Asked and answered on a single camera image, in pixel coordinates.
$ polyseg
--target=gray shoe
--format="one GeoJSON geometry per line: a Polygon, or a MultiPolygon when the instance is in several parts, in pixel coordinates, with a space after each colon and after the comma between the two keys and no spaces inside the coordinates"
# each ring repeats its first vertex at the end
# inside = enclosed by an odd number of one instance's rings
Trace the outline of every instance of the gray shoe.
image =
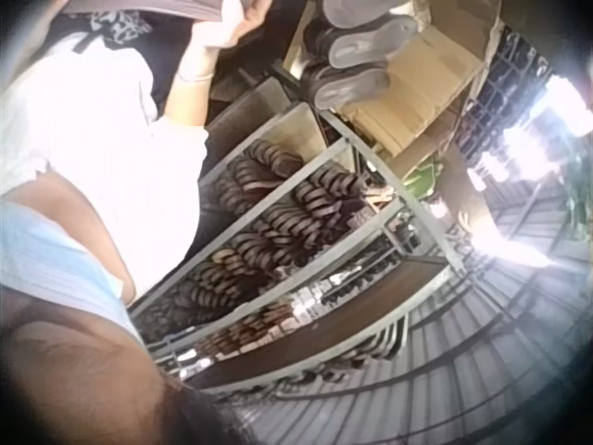
{"type": "Polygon", "coordinates": [[[385,15],[367,25],[338,30],[317,19],[305,30],[305,47],[318,60],[344,69],[384,60],[418,31],[410,16],[385,15]]]}
{"type": "Polygon", "coordinates": [[[317,0],[320,15],[336,28],[356,28],[389,12],[408,0],[317,0]]]}
{"type": "Polygon", "coordinates": [[[389,89],[391,79],[385,63],[370,63],[348,70],[310,67],[301,82],[311,105],[330,109],[378,96],[389,89]]]}

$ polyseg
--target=wrist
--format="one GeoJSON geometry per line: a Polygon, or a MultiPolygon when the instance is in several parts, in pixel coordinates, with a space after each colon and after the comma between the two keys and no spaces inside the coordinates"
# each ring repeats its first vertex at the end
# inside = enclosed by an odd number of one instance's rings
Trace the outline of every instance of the wrist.
{"type": "Polygon", "coordinates": [[[208,77],[214,74],[220,51],[190,42],[177,71],[184,78],[208,77]]]}

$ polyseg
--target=white shirt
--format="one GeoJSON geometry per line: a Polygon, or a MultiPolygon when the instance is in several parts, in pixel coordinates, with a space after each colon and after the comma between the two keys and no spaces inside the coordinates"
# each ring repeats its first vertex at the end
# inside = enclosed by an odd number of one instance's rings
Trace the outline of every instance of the white shirt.
{"type": "Polygon", "coordinates": [[[59,42],[3,97],[0,195],[60,173],[94,206],[143,295],[194,240],[208,134],[157,120],[137,51],[98,37],[73,53],[84,35],[59,42]]]}

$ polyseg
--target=green object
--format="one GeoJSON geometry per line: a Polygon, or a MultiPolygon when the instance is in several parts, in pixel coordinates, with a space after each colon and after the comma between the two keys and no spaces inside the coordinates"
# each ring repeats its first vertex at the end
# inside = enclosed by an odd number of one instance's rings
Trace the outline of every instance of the green object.
{"type": "Polygon", "coordinates": [[[436,162],[428,159],[404,180],[404,185],[416,199],[430,197],[435,192],[436,178],[441,170],[439,167],[436,162]]]}

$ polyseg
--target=skin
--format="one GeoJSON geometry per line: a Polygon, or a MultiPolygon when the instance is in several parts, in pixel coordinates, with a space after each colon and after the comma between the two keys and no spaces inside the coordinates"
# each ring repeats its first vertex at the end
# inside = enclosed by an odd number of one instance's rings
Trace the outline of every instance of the skin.
{"type": "MultiPolygon", "coordinates": [[[[227,11],[233,12],[235,7],[236,12],[239,4],[239,0],[225,0],[227,11]]],[[[181,62],[183,77],[187,78],[188,70],[191,79],[212,73],[219,47],[235,45],[256,29],[270,6],[271,0],[257,0],[244,19],[223,13],[223,23],[197,22],[181,62]],[[217,47],[205,47],[205,41],[211,42],[208,39],[217,47]]],[[[187,83],[177,77],[165,115],[180,125],[204,125],[209,88],[210,80],[187,83]]],[[[3,199],[28,206],[58,223],[124,282],[123,301],[133,300],[133,281],[105,225],[67,180],[54,172],[41,174],[3,199]]],[[[18,388],[49,431],[64,443],[158,441],[158,409],[165,377],[129,333],[89,313],[45,303],[12,289],[1,291],[2,327],[10,330],[3,345],[4,357],[18,388]],[[19,322],[31,313],[39,315],[27,323],[19,322]]]]}

